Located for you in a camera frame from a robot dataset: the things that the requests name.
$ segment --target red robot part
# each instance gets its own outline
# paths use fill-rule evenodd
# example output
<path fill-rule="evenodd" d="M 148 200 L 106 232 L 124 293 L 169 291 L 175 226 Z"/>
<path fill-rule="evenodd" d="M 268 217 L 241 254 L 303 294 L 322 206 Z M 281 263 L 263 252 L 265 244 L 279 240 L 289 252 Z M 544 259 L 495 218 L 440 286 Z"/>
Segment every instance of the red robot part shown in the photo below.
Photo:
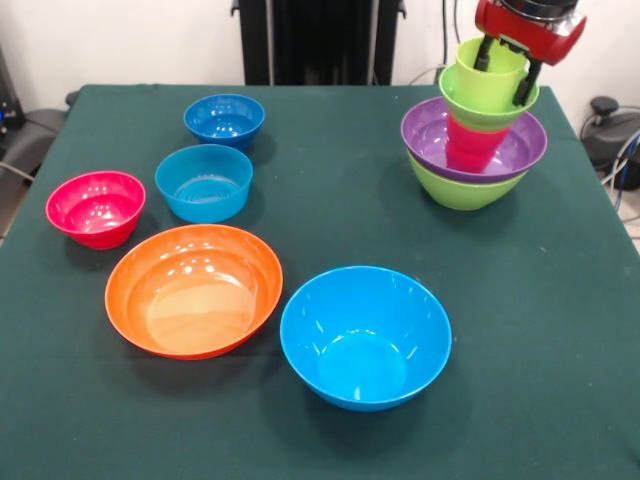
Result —
<path fill-rule="evenodd" d="M 519 47 L 529 57 L 548 65 L 563 60 L 576 44 L 587 23 L 581 15 L 556 24 L 524 18 L 495 0 L 479 0 L 476 27 L 495 39 Z"/>

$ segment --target bowl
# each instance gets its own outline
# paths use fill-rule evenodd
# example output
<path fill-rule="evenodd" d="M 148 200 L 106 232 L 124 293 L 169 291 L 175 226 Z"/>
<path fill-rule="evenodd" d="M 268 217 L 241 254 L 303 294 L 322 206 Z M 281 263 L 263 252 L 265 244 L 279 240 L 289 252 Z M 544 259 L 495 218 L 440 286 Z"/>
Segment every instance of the bowl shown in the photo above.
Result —
<path fill-rule="evenodd" d="M 251 97 L 219 94 L 201 98 L 184 112 L 184 124 L 202 143 L 246 150 L 264 123 L 262 105 Z"/>
<path fill-rule="evenodd" d="M 465 108 L 486 113 L 508 112 L 513 108 L 513 97 L 527 59 L 494 41 L 489 49 L 487 71 L 476 70 L 473 65 L 482 40 L 483 37 L 472 38 L 458 46 L 453 98 Z"/>
<path fill-rule="evenodd" d="M 142 214 L 144 185 L 116 171 L 90 172 L 60 185 L 45 212 L 51 225 L 80 245 L 106 250 L 122 245 Z"/>
<path fill-rule="evenodd" d="M 413 158 L 411 152 L 408 154 L 418 181 L 431 195 L 431 198 L 440 205 L 453 210 L 478 210 L 486 207 L 509 193 L 527 174 L 524 172 L 517 177 L 498 183 L 455 182 L 430 172 Z"/>
<path fill-rule="evenodd" d="M 487 113 L 466 108 L 455 100 L 456 68 L 456 64 L 449 65 L 447 68 L 445 68 L 442 72 L 442 75 L 440 75 L 438 85 L 440 86 L 440 91 L 442 92 L 444 99 L 451 109 L 451 113 L 456 118 L 458 123 L 471 130 L 480 132 L 495 132 L 498 130 L 509 128 L 516 121 L 516 119 L 520 117 L 520 115 L 529 110 L 533 106 L 533 104 L 536 103 L 536 101 L 538 100 L 538 96 L 540 95 L 540 88 L 535 85 L 533 90 L 531 91 L 531 94 L 529 95 L 529 100 L 526 105 L 520 107 L 511 105 L 508 111 L 502 113 Z"/>
<path fill-rule="evenodd" d="M 133 345 L 198 360 L 253 335 L 281 292 L 282 267 L 261 239 L 226 225 L 187 225 L 127 253 L 109 277 L 105 306 Z"/>
<path fill-rule="evenodd" d="M 446 147 L 447 104 L 435 97 L 412 107 L 402 119 L 405 146 L 424 167 L 442 177 L 464 183 L 497 183 L 531 169 L 547 149 L 547 134 L 530 113 L 523 114 L 508 131 L 485 169 L 470 173 L 450 168 Z"/>
<path fill-rule="evenodd" d="M 300 378 L 329 403 L 377 411 L 426 388 L 451 351 L 440 302 L 408 276 L 372 266 L 322 273 L 291 297 L 280 340 Z"/>
<path fill-rule="evenodd" d="M 156 185 L 169 208 L 191 223 L 233 217 L 247 203 L 252 178 L 251 160 L 224 145 L 183 148 L 156 169 Z"/>

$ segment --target light blue bowl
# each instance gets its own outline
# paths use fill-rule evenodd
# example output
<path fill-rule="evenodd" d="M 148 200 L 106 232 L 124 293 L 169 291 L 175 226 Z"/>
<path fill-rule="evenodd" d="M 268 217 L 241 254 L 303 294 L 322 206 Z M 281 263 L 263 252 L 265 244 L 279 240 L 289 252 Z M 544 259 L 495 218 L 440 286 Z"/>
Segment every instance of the light blue bowl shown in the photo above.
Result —
<path fill-rule="evenodd" d="M 371 412 L 400 405 L 442 371 L 451 352 L 444 308 L 421 284 L 379 267 L 325 272 L 291 297 L 284 354 L 326 401 Z"/>
<path fill-rule="evenodd" d="M 220 94 L 205 97 L 184 112 L 184 124 L 202 143 L 246 150 L 264 123 L 265 112 L 250 97 Z"/>
<path fill-rule="evenodd" d="M 156 169 L 156 185 L 169 208 L 191 223 L 217 223 L 247 203 L 253 166 L 239 150 L 196 145 L 165 158 Z"/>

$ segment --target green tablecloth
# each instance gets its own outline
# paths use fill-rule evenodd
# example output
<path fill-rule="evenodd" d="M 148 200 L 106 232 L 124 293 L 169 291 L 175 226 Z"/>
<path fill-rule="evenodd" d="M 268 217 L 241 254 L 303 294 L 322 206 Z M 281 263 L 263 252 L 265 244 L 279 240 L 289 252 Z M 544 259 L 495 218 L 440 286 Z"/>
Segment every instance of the green tablecloth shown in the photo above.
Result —
<path fill-rule="evenodd" d="M 110 327 L 107 277 L 180 222 L 156 165 L 195 143 L 193 100 L 259 99 L 248 205 L 229 223 L 266 240 L 285 273 L 261 332 L 220 358 L 149 356 Z M 534 113 L 541 163 L 475 213 L 422 193 L 400 119 L 434 88 L 84 88 L 0 249 L 0 479 L 636 479 L 640 476 L 640 260 L 556 100 Z M 69 177 L 137 175 L 148 202 L 121 248 L 85 249 L 44 203 Z M 286 364 L 282 305 L 345 264 L 418 278 L 455 341 L 442 375 L 403 407 L 335 409 Z"/>

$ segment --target pink cup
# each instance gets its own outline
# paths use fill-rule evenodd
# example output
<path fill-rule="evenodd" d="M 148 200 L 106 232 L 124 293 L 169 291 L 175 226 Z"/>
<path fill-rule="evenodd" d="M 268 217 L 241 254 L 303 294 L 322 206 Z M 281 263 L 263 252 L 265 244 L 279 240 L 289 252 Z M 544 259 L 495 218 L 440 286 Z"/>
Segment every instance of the pink cup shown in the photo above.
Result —
<path fill-rule="evenodd" d="M 477 132 L 460 125 L 447 115 L 447 167 L 469 173 L 482 172 L 504 141 L 510 128 L 497 132 Z"/>

